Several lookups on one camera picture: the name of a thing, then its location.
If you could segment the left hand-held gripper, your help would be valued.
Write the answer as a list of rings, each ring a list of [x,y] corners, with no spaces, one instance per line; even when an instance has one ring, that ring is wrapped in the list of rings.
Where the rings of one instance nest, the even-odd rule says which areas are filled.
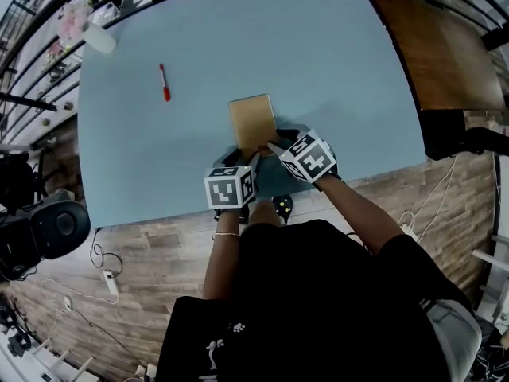
[[[204,177],[204,187],[208,207],[216,213],[218,220],[223,212],[239,212],[239,223],[246,224],[249,217],[249,204],[255,200],[255,172],[261,158],[259,151],[253,153],[247,166],[236,166],[242,159],[242,151],[235,148],[224,154],[208,169]]]

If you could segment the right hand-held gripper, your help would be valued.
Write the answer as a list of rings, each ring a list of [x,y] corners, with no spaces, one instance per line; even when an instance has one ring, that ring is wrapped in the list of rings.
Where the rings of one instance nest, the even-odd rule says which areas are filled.
[[[331,146],[315,130],[301,127],[277,129],[276,133],[276,144],[268,142],[266,146],[297,180],[316,188],[317,181],[325,176],[341,181]]]

